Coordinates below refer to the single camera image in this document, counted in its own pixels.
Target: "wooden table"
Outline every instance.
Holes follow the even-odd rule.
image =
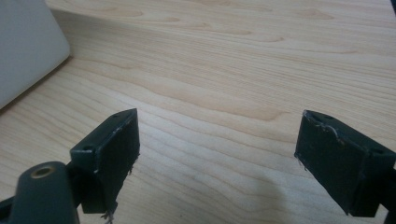
[[[347,217],[293,157],[301,115],[396,150],[388,0],[48,0],[71,57],[0,114],[0,199],[109,115],[141,155],[115,223],[381,223]],[[102,223],[83,215],[82,223]]]

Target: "light wood surface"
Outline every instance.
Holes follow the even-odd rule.
[[[47,3],[72,56],[1,110],[0,200],[23,171],[69,162],[105,118],[136,107],[141,155],[115,223],[384,220],[384,208],[347,217],[293,152],[304,109],[396,150],[390,1]]]

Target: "black plastic part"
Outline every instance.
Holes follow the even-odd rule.
[[[396,0],[390,0],[390,2],[392,3],[393,11],[394,11],[395,14],[396,14]]]
[[[8,218],[11,214],[11,207],[13,202],[14,197],[5,199],[0,202],[0,224],[8,223]]]
[[[75,200],[84,213],[114,214],[125,177],[139,155],[136,109],[106,119],[70,150]]]
[[[393,170],[386,180],[386,187],[382,190],[381,203],[386,207],[390,213],[389,217],[392,217],[396,223],[396,171]]]
[[[395,153],[330,116],[305,111],[294,156],[355,217],[374,217]]]
[[[395,224],[396,223],[396,213],[388,212],[387,218],[384,221],[384,224]]]
[[[8,223],[79,223],[63,163],[45,162],[20,176]]]

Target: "gray laptop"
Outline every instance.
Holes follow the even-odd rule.
[[[0,1],[0,108],[70,54],[44,0]]]

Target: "clamp jaw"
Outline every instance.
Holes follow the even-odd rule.
[[[385,223],[396,223],[395,152],[338,119],[305,110],[294,156],[346,214],[374,217],[383,204]]]
[[[80,204],[111,223],[139,148],[136,109],[110,116],[70,150],[67,165],[50,161],[25,171],[15,196],[0,202],[0,223],[77,224]]]

